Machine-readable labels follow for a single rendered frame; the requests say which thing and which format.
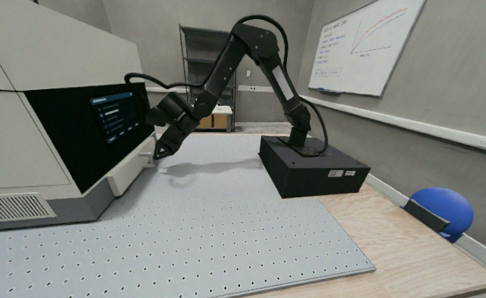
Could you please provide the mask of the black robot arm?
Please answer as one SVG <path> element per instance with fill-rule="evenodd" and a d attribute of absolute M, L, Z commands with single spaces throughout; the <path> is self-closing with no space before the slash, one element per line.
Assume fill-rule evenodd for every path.
<path fill-rule="evenodd" d="M 293 126 L 290 136 L 277 136 L 277 139 L 302 157 L 319 157 L 319 153 L 305 145 L 307 133 L 311 130 L 310 113 L 295 93 L 282 66 L 279 51 L 276 35 L 272 31 L 237 23 L 194 107 L 177 92 L 169 92 L 157 106 L 149 110 L 145 122 L 161 127 L 169 123 L 170 127 L 162 136 L 170 142 L 181 132 L 180 129 L 183 133 L 191 134 L 203 117 L 212 114 L 223 90 L 246 54 L 268 79 L 282 105 L 285 118 Z"/>

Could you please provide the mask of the grey lab imager with drawer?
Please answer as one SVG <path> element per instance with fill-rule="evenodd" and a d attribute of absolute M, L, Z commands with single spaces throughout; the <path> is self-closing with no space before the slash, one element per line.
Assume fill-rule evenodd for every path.
<path fill-rule="evenodd" d="M 142 74 L 135 43 L 0 0 L 0 229 L 96 220 L 154 167 L 131 72 Z"/>

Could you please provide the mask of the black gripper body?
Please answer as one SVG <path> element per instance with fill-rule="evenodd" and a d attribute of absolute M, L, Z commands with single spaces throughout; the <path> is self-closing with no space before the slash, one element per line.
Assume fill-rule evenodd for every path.
<path fill-rule="evenodd" d="M 161 136 L 157 140 L 157 143 L 165 147 L 167 150 L 171 150 L 172 152 L 176 153 L 180 149 L 183 141 L 190 135 L 190 134 L 183 133 L 184 131 L 182 131 L 181 129 L 180 131 L 181 132 L 176 136 L 176 138 L 172 142 L 167 140 L 165 137 Z"/>

